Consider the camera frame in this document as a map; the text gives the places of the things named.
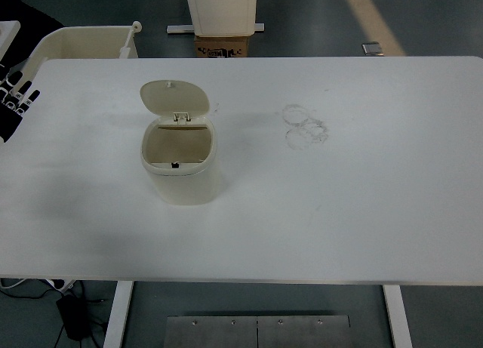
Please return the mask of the robot hand black white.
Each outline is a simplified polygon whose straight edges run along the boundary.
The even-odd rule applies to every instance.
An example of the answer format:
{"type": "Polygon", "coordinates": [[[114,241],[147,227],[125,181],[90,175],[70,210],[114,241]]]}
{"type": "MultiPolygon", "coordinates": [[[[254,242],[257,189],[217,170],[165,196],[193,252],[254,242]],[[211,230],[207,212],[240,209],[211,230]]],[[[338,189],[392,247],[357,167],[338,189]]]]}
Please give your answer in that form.
{"type": "Polygon", "coordinates": [[[41,93],[35,89],[28,94],[32,86],[30,80],[26,80],[17,91],[14,91],[22,77],[23,73],[16,71],[1,82],[1,139],[4,143],[13,136],[23,121],[24,114],[41,93]]]}

